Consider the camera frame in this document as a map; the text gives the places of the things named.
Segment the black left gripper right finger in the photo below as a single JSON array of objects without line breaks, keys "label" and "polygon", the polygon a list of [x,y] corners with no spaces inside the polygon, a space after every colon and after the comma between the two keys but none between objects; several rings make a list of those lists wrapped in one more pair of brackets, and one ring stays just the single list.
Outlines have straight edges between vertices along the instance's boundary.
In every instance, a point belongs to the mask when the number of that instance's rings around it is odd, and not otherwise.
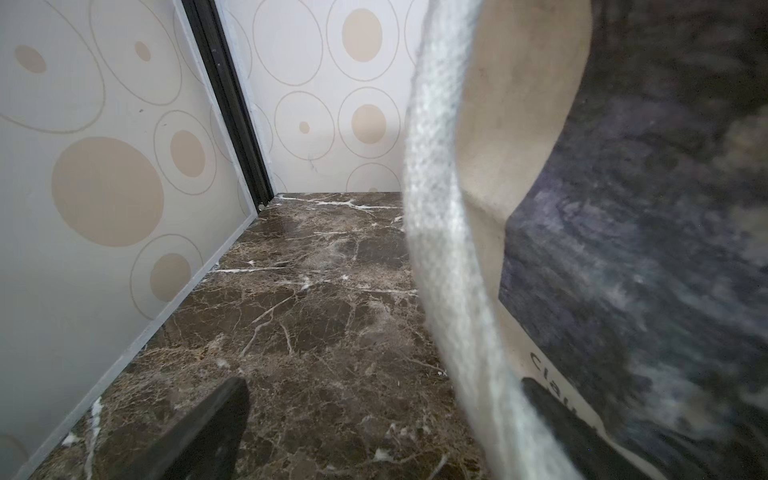
[{"label": "black left gripper right finger", "polygon": [[585,479],[648,479],[533,378],[522,390]]}]

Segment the cream canvas grocery bag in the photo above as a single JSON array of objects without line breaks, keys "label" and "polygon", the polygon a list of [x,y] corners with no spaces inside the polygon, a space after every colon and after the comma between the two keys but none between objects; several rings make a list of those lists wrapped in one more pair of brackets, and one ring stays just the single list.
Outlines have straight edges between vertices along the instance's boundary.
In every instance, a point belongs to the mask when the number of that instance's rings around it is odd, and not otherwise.
[{"label": "cream canvas grocery bag", "polygon": [[491,474],[585,479],[533,378],[648,479],[767,475],[767,5],[432,1],[403,201]]}]

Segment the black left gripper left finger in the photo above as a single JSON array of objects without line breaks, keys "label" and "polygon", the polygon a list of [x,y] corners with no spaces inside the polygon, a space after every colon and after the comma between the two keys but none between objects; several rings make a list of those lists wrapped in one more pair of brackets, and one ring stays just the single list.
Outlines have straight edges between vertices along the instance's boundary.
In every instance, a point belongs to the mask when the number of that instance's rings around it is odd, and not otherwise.
[{"label": "black left gripper left finger", "polygon": [[230,479],[249,416],[246,381],[223,382],[117,479]]}]

